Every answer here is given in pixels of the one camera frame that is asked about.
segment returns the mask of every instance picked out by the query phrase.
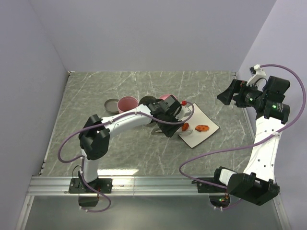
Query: white wall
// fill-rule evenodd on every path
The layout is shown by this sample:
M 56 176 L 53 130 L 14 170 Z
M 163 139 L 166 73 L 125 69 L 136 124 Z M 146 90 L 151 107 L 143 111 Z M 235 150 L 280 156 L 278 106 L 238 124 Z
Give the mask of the white wall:
M 15 229 L 37 175 L 67 72 L 27 0 L 0 4 L 0 228 Z
M 307 87 L 307 2 L 277 0 L 258 34 L 239 72 L 240 79 L 249 79 L 249 67 L 255 64 L 281 64 L 293 69 Z M 266 68 L 267 74 L 289 79 L 290 89 L 285 103 L 290 105 L 292 120 L 302 103 L 302 93 L 296 80 L 285 70 Z M 254 125 L 255 113 L 248 111 Z M 275 175 L 283 203 L 295 230 L 306 229 L 307 219 L 307 109 L 301 119 L 282 134 L 278 148 Z
M 67 70 L 237 71 L 276 0 L 30 0 Z

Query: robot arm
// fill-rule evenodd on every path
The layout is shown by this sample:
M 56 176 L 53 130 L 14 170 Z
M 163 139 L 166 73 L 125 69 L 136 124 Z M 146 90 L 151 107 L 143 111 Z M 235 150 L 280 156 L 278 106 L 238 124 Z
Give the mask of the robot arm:
M 160 120 L 178 122 L 182 118 L 189 116 L 191 110 L 186 106 L 182 106 L 174 96 L 169 96 L 165 100 L 152 100 L 141 104 L 137 108 L 119 115 L 103 118 L 99 118 L 97 115 L 91 116 L 84 127 L 97 125 L 102 122 L 110 122 L 110 124 L 104 125 L 101 128 L 91 129 L 79 135 L 82 155 L 85 156 L 84 179 L 87 183 L 98 178 L 99 159 L 107 153 L 109 142 L 113 137 L 134 127 L 153 122 L 151 118 L 137 113 L 125 116 L 125 114 L 131 112 L 143 112 Z M 158 123 L 159 128 L 167 137 L 172 137 L 182 125 Z
M 268 141 L 253 148 L 249 162 L 243 173 L 220 167 L 214 179 L 227 186 L 227 192 L 256 205 L 262 205 L 279 193 L 274 176 L 274 165 L 281 136 L 277 130 L 285 126 L 290 108 L 283 104 L 284 93 L 290 82 L 270 76 L 263 91 L 258 90 L 258 82 L 266 74 L 259 65 L 251 68 L 255 75 L 249 81 L 233 80 L 231 85 L 217 98 L 225 105 L 233 99 L 237 107 L 254 107 L 256 116 L 255 143 L 275 135 Z

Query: back wall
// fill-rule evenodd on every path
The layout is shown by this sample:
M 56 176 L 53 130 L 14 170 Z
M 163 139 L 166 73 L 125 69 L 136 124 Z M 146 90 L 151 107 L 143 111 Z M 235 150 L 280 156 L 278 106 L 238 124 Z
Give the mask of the back wall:
M 237 71 L 276 0 L 30 0 L 70 71 Z

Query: cup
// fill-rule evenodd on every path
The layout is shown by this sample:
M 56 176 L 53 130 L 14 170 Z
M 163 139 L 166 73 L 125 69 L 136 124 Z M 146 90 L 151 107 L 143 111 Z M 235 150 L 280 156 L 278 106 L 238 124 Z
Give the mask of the cup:
M 125 96 L 120 98 L 120 100 L 117 103 L 117 108 L 119 113 L 121 114 L 131 109 L 135 109 L 136 107 L 138 107 L 138 105 L 139 102 L 136 98 L 132 96 Z
M 166 98 L 168 98 L 171 94 L 163 94 L 161 97 L 159 97 L 159 99 L 165 100 Z

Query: white cutting board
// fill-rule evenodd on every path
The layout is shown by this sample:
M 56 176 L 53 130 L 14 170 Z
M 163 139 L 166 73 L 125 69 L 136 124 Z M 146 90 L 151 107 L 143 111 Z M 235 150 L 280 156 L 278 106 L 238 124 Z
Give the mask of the white cutting board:
M 195 103 L 193 103 L 193 105 L 195 111 L 193 116 L 188 120 L 188 130 L 192 129 L 193 132 L 188 136 L 179 135 L 190 148 L 194 148 L 201 144 L 220 128 L 216 123 L 210 120 L 210 118 Z M 199 132 L 195 130 L 195 127 L 198 125 L 209 126 L 209 130 L 207 132 Z

